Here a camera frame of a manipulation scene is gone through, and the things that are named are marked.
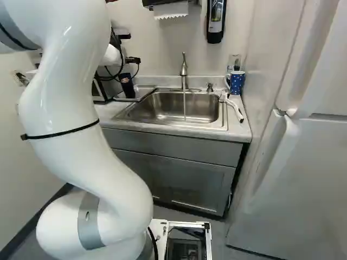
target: gray cabinet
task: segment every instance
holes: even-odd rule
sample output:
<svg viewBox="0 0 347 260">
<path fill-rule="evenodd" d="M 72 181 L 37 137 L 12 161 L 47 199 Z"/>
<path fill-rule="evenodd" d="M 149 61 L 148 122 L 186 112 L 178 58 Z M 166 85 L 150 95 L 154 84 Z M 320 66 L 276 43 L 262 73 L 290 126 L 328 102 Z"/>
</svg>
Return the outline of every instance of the gray cabinet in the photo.
<svg viewBox="0 0 347 260">
<path fill-rule="evenodd" d="M 111 148 L 236 167 L 242 150 L 237 142 L 151 134 L 104 128 Z"/>
<path fill-rule="evenodd" d="M 223 215 L 235 168 L 114 149 L 161 201 Z"/>
<path fill-rule="evenodd" d="M 222 216 L 239 162 L 237 142 L 104 128 L 115 154 L 154 198 Z"/>
</svg>

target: black zip tie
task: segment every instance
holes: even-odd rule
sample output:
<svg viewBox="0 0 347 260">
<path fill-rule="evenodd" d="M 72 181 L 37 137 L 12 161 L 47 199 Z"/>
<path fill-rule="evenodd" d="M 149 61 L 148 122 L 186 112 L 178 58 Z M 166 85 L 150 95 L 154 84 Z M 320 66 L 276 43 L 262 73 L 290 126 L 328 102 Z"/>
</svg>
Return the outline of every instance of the black zip tie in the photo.
<svg viewBox="0 0 347 260">
<path fill-rule="evenodd" d="M 55 134 L 45 134 L 45 135 L 37 135 L 37 136 L 28 136 L 27 134 L 23 134 L 23 135 L 21 135 L 21 139 L 23 141 L 25 141 L 25 140 L 29 140 L 29 139 L 37 140 L 37 139 L 46 139 L 46 138 L 52 138 L 52 137 L 60 137 L 62 135 L 71 134 L 71 133 L 75 133 L 75 132 L 90 128 L 92 126 L 97 125 L 99 122 L 100 122 L 100 119 L 97 119 L 97 121 L 90 123 L 89 125 L 85 125 L 85 126 L 75 128 L 75 129 L 72 129 L 69 131 L 64 131 L 64 132 L 55 133 Z"/>
</svg>

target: baseboard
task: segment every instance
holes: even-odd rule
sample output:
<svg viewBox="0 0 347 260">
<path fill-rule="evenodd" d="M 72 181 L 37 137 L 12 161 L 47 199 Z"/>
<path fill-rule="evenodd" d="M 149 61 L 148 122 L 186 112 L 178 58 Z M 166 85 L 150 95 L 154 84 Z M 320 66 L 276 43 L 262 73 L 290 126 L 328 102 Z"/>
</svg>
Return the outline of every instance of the baseboard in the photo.
<svg viewBox="0 0 347 260">
<path fill-rule="evenodd" d="M 26 238 L 35 230 L 38 219 L 43 210 L 54 200 L 69 193 L 74 186 L 65 184 L 60 190 L 36 213 L 29 222 L 18 232 L 18 234 L 0 251 L 0 259 L 7 260 L 18 249 L 18 247 L 26 240 Z"/>
</svg>

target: electrical outlet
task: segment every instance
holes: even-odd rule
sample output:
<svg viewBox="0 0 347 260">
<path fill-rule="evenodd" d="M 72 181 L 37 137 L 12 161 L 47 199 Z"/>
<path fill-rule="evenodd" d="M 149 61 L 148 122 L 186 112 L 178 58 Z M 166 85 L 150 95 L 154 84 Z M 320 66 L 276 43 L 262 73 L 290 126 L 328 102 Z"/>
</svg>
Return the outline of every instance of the electrical outlet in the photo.
<svg viewBox="0 0 347 260">
<path fill-rule="evenodd" d="M 12 75 L 19 87 L 26 87 L 27 85 L 29 85 L 30 80 L 25 76 L 25 73 L 19 70 L 15 70 L 14 72 L 12 72 Z"/>
</svg>

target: stainless steel sink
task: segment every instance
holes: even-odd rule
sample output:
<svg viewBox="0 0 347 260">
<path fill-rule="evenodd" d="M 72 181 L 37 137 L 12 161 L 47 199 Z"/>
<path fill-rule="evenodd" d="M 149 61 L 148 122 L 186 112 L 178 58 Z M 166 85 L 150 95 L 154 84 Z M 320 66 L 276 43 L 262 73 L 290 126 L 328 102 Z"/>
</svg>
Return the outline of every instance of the stainless steel sink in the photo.
<svg viewBox="0 0 347 260">
<path fill-rule="evenodd" d="M 219 97 L 207 93 L 157 90 L 142 102 L 134 103 L 116 115 L 115 119 L 160 125 L 222 127 L 223 104 Z"/>
</svg>

